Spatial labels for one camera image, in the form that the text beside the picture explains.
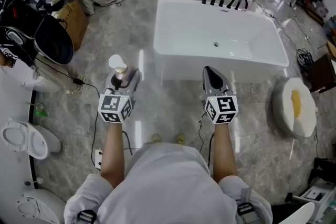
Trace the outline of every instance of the white cube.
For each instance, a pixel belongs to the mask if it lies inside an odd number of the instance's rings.
[[[132,102],[128,95],[100,95],[98,111],[105,122],[123,123],[132,108]]]
[[[237,97],[235,95],[208,97],[204,109],[213,123],[229,123],[238,114]]]

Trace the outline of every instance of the yellow cushion spot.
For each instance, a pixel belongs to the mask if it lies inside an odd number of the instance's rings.
[[[298,118],[301,114],[301,98],[298,90],[292,90],[292,105],[294,110],[294,118]]]

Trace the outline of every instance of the marble floor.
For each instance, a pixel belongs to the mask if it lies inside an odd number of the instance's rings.
[[[256,0],[266,12],[274,14],[285,28],[278,27],[290,65],[283,72],[261,84],[235,83],[239,114],[230,125],[230,134],[239,167],[239,175],[272,204],[283,201],[287,192],[300,194],[307,187],[307,179],[316,156],[313,136],[294,140],[279,130],[271,113],[271,93],[281,77],[301,77],[296,63],[296,48],[309,50],[314,59],[326,52],[326,38],[322,28],[302,9],[291,9],[284,0]],[[157,0],[129,0],[122,6],[97,8],[81,48],[75,53],[72,64],[87,76],[88,83],[99,91],[104,90],[110,72],[108,59],[119,54],[128,63],[139,66],[143,79],[135,94],[136,106],[123,126],[131,145],[140,147],[154,133],[165,141],[173,141],[183,132],[187,145],[201,148],[198,136],[202,85],[194,81],[163,81],[155,75],[153,61],[153,34]],[[249,9],[262,14],[255,3]],[[311,46],[300,28],[308,35]],[[332,141],[336,138],[336,90],[314,94],[318,108],[318,151],[320,157],[332,156]],[[74,97],[64,92],[38,94],[36,102],[43,103],[49,117],[35,117],[40,124],[61,140],[62,150],[48,159],[35,161],[38,176],[45,179],[43,188],[53,191],[64,200],[71,197],[89,173],[96,173],[90,159],[95,129],[98,96],[92,87]],[[208,158],[209,139],[214,126],[203,118],[201,136],[205,142],[202,155]],[[94,149],[103,148],[108,124],[101,118],[97,122]],[[125,150],[126,160],[130,153]]]

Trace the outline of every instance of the white bathtub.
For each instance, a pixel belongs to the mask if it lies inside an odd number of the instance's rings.
[[[288,58],[272,20],[234,7],[159,0],[154,34],[156,74],[161,79],[202,80],[203,68],[212,66],[231,81],[262,82],[287,67]]]

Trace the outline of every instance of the white shirt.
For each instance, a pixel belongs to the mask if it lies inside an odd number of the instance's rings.
[[[235,224],[237,204],[248,186],[237,176],[217,184],[195,148],[176,144],[147,144],[133,156],[125,180],[116,188],[91,174],[65,208],[70,224],[86,209],[98,223]],[[252,191],[250,203],[257,215],[272,223],[270,204]]]

